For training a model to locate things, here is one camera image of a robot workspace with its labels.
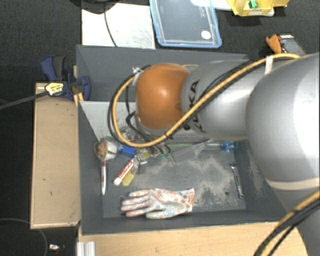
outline blue clamp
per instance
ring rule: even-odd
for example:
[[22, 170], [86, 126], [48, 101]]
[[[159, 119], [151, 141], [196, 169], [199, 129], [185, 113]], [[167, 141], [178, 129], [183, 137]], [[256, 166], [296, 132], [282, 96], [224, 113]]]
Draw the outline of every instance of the blue clamp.
[[121, 155], [133, 158], [136, 155], [136, 148], [131, 146], [123, 146], [119, 152]]
[[91, 93], [91, 84], [87, 76], [81, 76], [80, 81], [73, 76], [72, 72], [64, 69], [64, 56], [46, 56], [41, 62], [41, 69], [47, 80], [52, 82], [63, 83], [63, 93], [59, 94], [58, 97], [65, 98], [73, 101], [74, 93], [73, 87], [77, 87], [77, 92], [83, 94], [83, 99], [87, 101]]

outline wooden board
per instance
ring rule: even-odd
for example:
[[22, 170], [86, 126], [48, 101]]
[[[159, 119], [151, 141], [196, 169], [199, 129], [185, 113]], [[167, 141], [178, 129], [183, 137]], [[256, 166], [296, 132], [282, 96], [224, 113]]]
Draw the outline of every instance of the wooden board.
[[[36, 84], [36, 93], [45, 83]], [[30, 227], [75, 226], [80, 220], [78, 119], [74, 102], [35, 101]]]
[[[252, 256], [275, 222], [181, 230], [82, 236], [95, 241], [96, 256]], [[308, 256], [295, 229], [275, 256]]]

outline wire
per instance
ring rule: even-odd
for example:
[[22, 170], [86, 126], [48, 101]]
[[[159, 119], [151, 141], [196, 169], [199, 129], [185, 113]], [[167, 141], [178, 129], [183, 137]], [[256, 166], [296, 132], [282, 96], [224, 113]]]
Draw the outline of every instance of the wire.
[[[147, 68], [149, 68], [151, 65], [146, 65], [144, 67], [141, 68], [141, 70], [145, 70]], [[135, 78], [135, 75], [136, 74], [132, 74], [129, 79], [134, 79]], [[108, 108], [108, 111], [107, 111], [107, 126], [108, 126], [108, 129], [109, 129], [109, 132], [111, 134], [111, 136], [120, 144], [122, 145], [126, 145], [126, 143], [124, 143], [121, 139], [119, 139], [119, 137], [115, 134], [115, 132], [113, 131], [113, 127], [114, 127], [114, 120], [112, 119], [112, 112], [113, 112], [113, 103], [114, 103], [114, 100], [115, 100], [115, 95], [117, 94], [117, 92], [124, 86], [124, 84], [126, 83], [126, 81], [122, 82], [118, 88], [115, 90], [115, 94], [112, 96], [111, 98], [111, 101], [109, 103], [109, 108]], [[130, 115], [130, 106], [129, 106], [129, 96], [128, 96], [128, 92], [129, 92], [129, 89], [127, 89], [127, 86], [126, 86], [126, 95], [125, 95], [125, 106], [126, 106], [126, 109]]]
[[[279, 58], [291, 58], [291, 59], [298, 59], [300, 58], [299, 55], [291, 54], [291, 53], [279, 53], [272, 55], [273, 59], [279, 59]], [[127, 140], [121, 133], [118, 123], [117, 123], [117, 113], [116, 113], [116, 106], [117, 102], [120, 98], [120, 95], [122, 92], [128, 87], [131, 82], [134, 80], [134, 77], [130, 77], [122, 86], [119, 87], [119, 90], [115, 93], [113, 97], [112, 102], [112, 122], [114, 126], [114, 130], [116, 135], [118, 136], [118, 139], [122, 141], [122, 144], [126, 144], [133, 148], [149, 148], [152, 146], [155, 146], [165, 140], [167, 140], [177, 129], [179, 129], [189, 118], [190, 116], [199, 109], [205, 102], [210, 100], [212, 97], [214, 97], [217, 93], [223, 91], [224, 87], [226, 87], [230, 82], [234, 81], [236, 78], [241, 76], [242, 74], [248, 72], [249, 70], [255, 68], [256, 66], [261, 65], [262, 63], [266, 62], [266, 58], [263, 58], [261, 60], [258, 60], [256, 62], [253, 62], [244, 68], [238, 70], [237, 72], [231, 74], [226, 79], [224, 79], [222, 82], [217, 84], [215, 87], [211, 88], [202, 98], [200, 98], [185, 114], [182, 116], [169, 130], [167, 130], [162, 136], [146, 142], [146, 143], [135, 143], [132, 141]]]
[[[23, 220], [23, 219], [19, 219], [19, 218], [0, 218], [0, 222], [21, 222], [21, 223], [25, 223], [28, 225], [30, 224], [30, 222]], [[46, 235], [41, 229], [37, 229], [37, 230], [40, 232], [40, 234], [43, 237], [44, 244], [45, 244], [44, 256], [47, 256], [47, 254], [48, 254], [48, 241], [47, 241]]]
[[271, 255], [276, 248], [280, 245], [280, 243], [284, 240], [284, 238], [290, 233], [290, 228], [287, 232], [284, 233], [284, 237], [280, 238], [280, 241], [272, 248], [270, 253], [267, 254], [268, 249], [270, 247], [270, 243], [278, 234], [287, 229], [288, 227], [295, 227], [302, 221], [304, 221], [307, 217], [309, 217], [312, 213], [319, 210], [320, 206], [320, 190], [314, 192], [309, 197], [300, 202], [294, 209], [288, 212], [276, 225], [273, 231], [268, 235], [268, 237], [260, 244], [258, 249], [255, 251], [255, 256], [266, 256]]
[[110, 28], [109, 28], [109, 25], [108, 25], [107, 12], [106, 12], [106, 2], [104, 2], [104, 22], [105, 22], [106, 29], [108, 30], [110, 39], [111, 39], [114, 47], [118, 47], [117, 44], [116, 44], [116, 42], [115, 42], [115, 40], [114, 40], [114, 37], [113, 37], [112, 34], [111, 34], [111, 31], [110, 31]]
[[281, 238], [276, 242], [276, 244], [270, 250], [270, 252], [268, 253], [268, 256], [271, 256], [272, 254], [274, 254], [274, 252], [278, 249], [280, 244], [286, 239], [286, 237], [291, 233], [291, 231], [294, 230], [295, 227], [296, 225], [292, 225], [285, 231], [285, 233], [281, 236]]
[[19, 105], [21, 103], [33, 101], [33, 100], [39, 99], [39, 98], [44, 97], [44, 96], [48, 96], [48, 92], [47, 91], [43, 91], [43, 92], [37, 93], [36, 95], [32, 95], [32, 96], [29, 96], [29, 97], [18, 99], [18, 100], [13, 101], [13, 102], [6, 103], [4, 105], [0, 105], [0, 110], [4, 110], [6, 108]]

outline yellow label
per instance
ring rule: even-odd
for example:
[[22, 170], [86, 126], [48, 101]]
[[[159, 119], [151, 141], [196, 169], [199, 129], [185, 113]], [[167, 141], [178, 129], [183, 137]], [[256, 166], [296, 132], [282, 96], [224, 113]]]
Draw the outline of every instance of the yellow label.
[[50, 96], [58, 96], [64, 92], [64, 84], [61, 82], [51, 82], [45, 86], [45, 90], [50, 94]]

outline yellow cable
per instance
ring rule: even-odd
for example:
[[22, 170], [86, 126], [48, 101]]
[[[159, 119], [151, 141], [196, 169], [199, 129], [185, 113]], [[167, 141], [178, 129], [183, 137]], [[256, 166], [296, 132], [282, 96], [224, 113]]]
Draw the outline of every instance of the yellow cable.
[[[299, 55], [296, 54], [291, 54], [291, 53], [279, 53], [279, 54], [274, 54], [272, 55], [273, 59], [278, 59], [278, 58], [291, 58], [291, 59], [298, 59], [300, 58]], [[123, 86], [119, 89], [119, 91], [115, 94], [114, 100], [112, 103], [112, 122], [114, 126], [114, 130], [117, 134], [117, 136], [128, 146], [133, 147], [133, 148], [149, 148], [152, 147], [156, 144], [159, 144], [170, 137], [175, 130], [177, 130], [199, 107], [201, 107], [202, 104], [204, 104], [208, 99], [210, 99], [211, 96], [219, 92], [223, 87], [225, 87], [228, 83], [231, 81], [235, 80], [237, 77], [241, 76], [243, 73], [255, 68], [256, 66], [264, 63], [266, 61], [266, 58], [260, 59], [254, 63], [249, 64], [248, 66], [245, 66], [244, 68], [238, 70], [237, 72], [233, 73], [230, 75], [228, 78], [220, 82], [217, 86], [212, 88], [211, 90], [208, 91], [206, 95], [204, 95], [200, 100], [198, 100], [193, 107], [191, 107], [185, 114], [182, 116], [169, 130], [167, 130], [162, 136], [146, 142], [146, 143], [134, 143], [129, 140], [127, 140], [121, 133], [118, 123], [117, 123], [117, 102], [119, 100], [120, 95], [122, 92], [130, 85], [130, 83], [134, 80], [134, 77], [129, 78]]]
[[[272, 232], [270, 234], [272, 234], [280, 225], [282, 225], [283, 223], [285, 223], [286, 221], [288, 221], [290, 218], [292, 218], [296, 213], [295, 211], [301, 211], [302, 209], [306, 208], [307, 206], [309, 206], [310, 204], [312, 204], [313, 202], [315, 202], [316, 200], [320, 199], [320, 190], [315, 191], [314, 193], [312, 193], [310, 196], [308, 196], [306, 199], [304, 199], [303, 201], [301, 201], [300, 203], [298, 203], [292, 211], [288, 212], [280, 221], [279, 223], [275, 226], [275, 228], [272, 230]], [[270, 247], [271, 247], [271, 242], [277, 237], [274, 236], [265, 246], [265, 248], [263, 249], [263, 251], [261, 252], [260, 256], [266, 256], [268, 255], [269, 251], [270, 251]]]

